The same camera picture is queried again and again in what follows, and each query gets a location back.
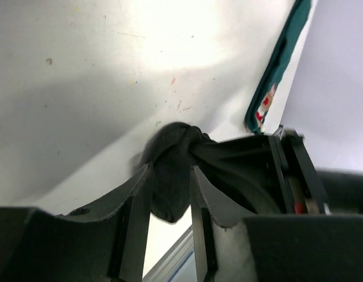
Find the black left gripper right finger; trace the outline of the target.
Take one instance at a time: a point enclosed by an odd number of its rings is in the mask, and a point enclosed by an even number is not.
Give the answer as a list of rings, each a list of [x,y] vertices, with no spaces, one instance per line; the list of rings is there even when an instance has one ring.
[[[198,281],[363,281],[363,215],[255,215],[190,173]]]

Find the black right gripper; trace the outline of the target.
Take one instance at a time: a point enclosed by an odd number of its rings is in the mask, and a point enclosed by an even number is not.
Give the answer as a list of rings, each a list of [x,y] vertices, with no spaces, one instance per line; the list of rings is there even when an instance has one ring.
[[[193,145],[193,163],[204,170],[216,188],[249,211],[281,214],[283,196],[279,182],[264,174],[275,173],[275,144],[290,213],[328,214],[327,193],[304,146],[303,135],[294,129],[279,126],[272,136]]]

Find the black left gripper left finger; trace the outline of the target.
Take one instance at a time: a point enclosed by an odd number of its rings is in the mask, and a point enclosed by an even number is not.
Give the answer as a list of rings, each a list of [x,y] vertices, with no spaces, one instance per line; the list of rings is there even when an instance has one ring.
[[[141,281],[153,166],[67,215],[0,207],[0,281]]]

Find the black sock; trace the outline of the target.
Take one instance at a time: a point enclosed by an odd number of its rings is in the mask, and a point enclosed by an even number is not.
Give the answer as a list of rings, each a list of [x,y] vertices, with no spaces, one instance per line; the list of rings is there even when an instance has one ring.
[[[144,147],[133,171],[151,163],[154,185],[151,212],[160,220],[176,223],[190,205],[190,168],[198,161],[190,154],[193,145],[211,142],[197,126],[173,122],[163,126]]]

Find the teal christmas sock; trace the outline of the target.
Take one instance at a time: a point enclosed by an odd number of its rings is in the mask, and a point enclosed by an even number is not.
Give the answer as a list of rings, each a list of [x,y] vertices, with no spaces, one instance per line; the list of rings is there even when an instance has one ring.
[[[265,117],[286,71],[298,38],[308,20],[311,1],[295,1],[283,26],[265,72],[244,117],[244,125],[255,135],[262,134]]]

